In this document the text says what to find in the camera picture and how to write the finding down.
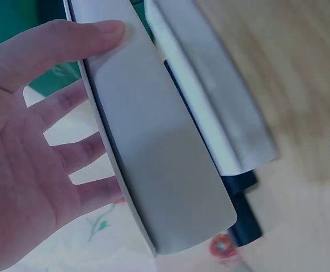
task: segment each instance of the wooden surface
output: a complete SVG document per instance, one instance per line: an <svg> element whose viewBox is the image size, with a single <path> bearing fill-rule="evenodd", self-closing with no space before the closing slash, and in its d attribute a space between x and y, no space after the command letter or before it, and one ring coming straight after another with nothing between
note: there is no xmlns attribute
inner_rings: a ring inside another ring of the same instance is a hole
<svg viewBox="0 0 330 272"><path fill-rule="evenodd" d="M254 271L330 271L330 0L197 0L263 112L280 157L249 194Z"/></svg>

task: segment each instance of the white plastic device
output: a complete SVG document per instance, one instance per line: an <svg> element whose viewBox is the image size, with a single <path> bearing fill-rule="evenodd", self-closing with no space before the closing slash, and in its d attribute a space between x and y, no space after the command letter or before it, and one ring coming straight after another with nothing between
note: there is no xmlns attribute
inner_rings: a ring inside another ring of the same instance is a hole
<svg viewBox="0 0 330 272"><path fill-rule="evenodd" d="M65 0L78 23L121 19L122 45L79 62L102 139L154 256L228 229L236 213L190 113L128 0Z"/></svg>

